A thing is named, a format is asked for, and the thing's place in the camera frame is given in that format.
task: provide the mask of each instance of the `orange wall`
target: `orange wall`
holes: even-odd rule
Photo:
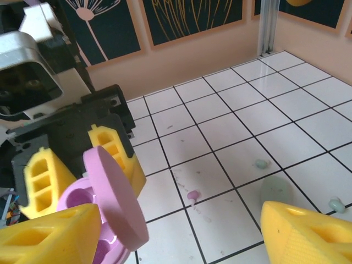
[[[345,37],[352,18],[352,1],[346,0],[339,32],[284,18],[277,21],[274,49],[287,50],[352,85],[352,39]]]
[[[119,84],[128,100],[256,57],[259,21],[251,20],[252,0],[246,0],[246,23],[194,34],[157,49],[151,49],[138,2],[128,0],[128,5],[144,52],[90,67],[96,89]]]

